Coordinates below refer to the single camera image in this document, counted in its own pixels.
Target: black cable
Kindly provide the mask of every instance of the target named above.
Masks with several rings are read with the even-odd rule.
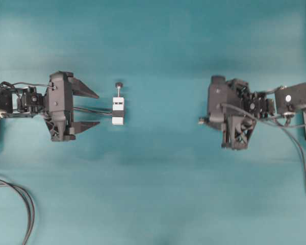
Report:
[[[3,81],[2,83],[0,83],[0,86],[1,86],[2,88],[5,88],[4,86],[9,87],[9,88],[12,88],[12,89],[15,91],[15,94],[16,94],[16,95],[18,96],[18,98],[20,99],[20,94],[19,94],[17,88],[16,88],[13,84],[8,83],[8,82],[6,82],[6,81]]]
[[[100,110],[90,110],[82,107],[74,107],[73,108],[75,111],[81,111],[85,113],[93,113],[93,114],[98,114],[98,115],[105,115],[105,116],[112,116],[112,112],[109,110],[105,109],[100,109]]]
[[[293,136],[287,129],[281,128],[291,139],[296,145],[298,146],[300,153],[301,153],[301,160],[302,160],[302,165],[303,165],[303,171],[304,171],[304,181],[305,181],[305,191],[306,191],[306,159],[305,159],[305,153],[304,150],[302,149],[301,144],[299,141]]]
[[[283,89],[283,88],[284,88],[284,86],[280,86],[280,87],[277,87],[277,88],[274,88],[274,89],[271,89],[271,90],[261,91],[261,92],[258,92],[258,93],[273,94],[273,93],[275,93],[278,90]]]
[[[29,240],[31,236],[31,232],[33,230],[34,221],[35,221],[35,206],[34,206],[33,200],[31,196],[29,195],[29,193],[21,186],[11,184],[11,183],[8,183],[0,179],[0,187],[9,187],[13,189],[22,198],[26,206],[26,210],[28,214],[28,225],[27,225],[27,231],[26,231],[24,240],[22,242],[22,245],[26,245],[27,241]]]
[[[20,83],[13,83],[12,85],[18,85],[18,84],[25,84],[25,85],[29,85],[29,86],[38,86],[38,87],[53,88],[52,86],[45,85],[45,84],[40,84],[40,83],[24,83],[24,82],[20,82]]]
[[[262,119],[262,118],[257,118],[254,115],[248,113],[247,111],[245,111],[245,110],[243,110],[243,109],[241,109],[237,106],[233,106],[233,105],[230,105],[230,104],[227,104],[227,103],[221,103],[221,106],[236,110],[236,111],[238,111],[240,113],[243,113],[244,115],[250,117],[253,120],[259,121],[263,124],[266,124],[266,125],[269,125],[269,126],[272,126],[272,127],[276,127],[276,128],[304,128],[304,127],[306,127],[306,124],[288,125],[288,126],[281,125],[281,124],[280,125],[270,124],[270,123],[267,122],[268,120]]]
[[[303,165],[303,172],[304,172],[305,191],[306,191],[306,160],[305,160],[305,153],[304,153],[303,148],[302,148],[301,144],[299,143],[299,141],[286,129],[286,128],[301,128],[301,127],[306,127],[306,125],[284,126],[284,125],[280,124],[279,121],[276,118],[273,119],[274,124],[269,124],[269,123],[265,122],[264,120],[256,118],[252,114],[244,111],[243,109],[241,109],[241,108],[239,108],[237,106],[233,106],[233,105],[226,104],[226,103],[222,103],[221,106],[228,107],[228,108],[234,109],[234,110],[236,110],[238,112],[241,112],[241,113],[245,114],[246,116],[250,117],[253,120],[260,121],[260,122],[262,122],[264,124],[267,124],[269,126],[273,126],[273,127],[277,127],[277,128],[282,129],[294,141],[294,143],[296,143],[296,145],[298,146],[298,148],[300,150],[301,159],[302,159],[302,165]]]

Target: teal tabletop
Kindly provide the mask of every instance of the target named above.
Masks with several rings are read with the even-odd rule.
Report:
[[[51,142],[40,116],[0,121],[0,177],[36,204],[29,244],[306,244],[288,137],[258,124],[231,151],[197,124],[212,75],[253,91],[306,82],[306,0],[0,0],[0,82],[46,84],[57,70],[100,96],[79,106],[111,108],[122,80],[125,125],[77,112],[101,124]],[[0,188],[0,245],[21,244],[26,225]]]

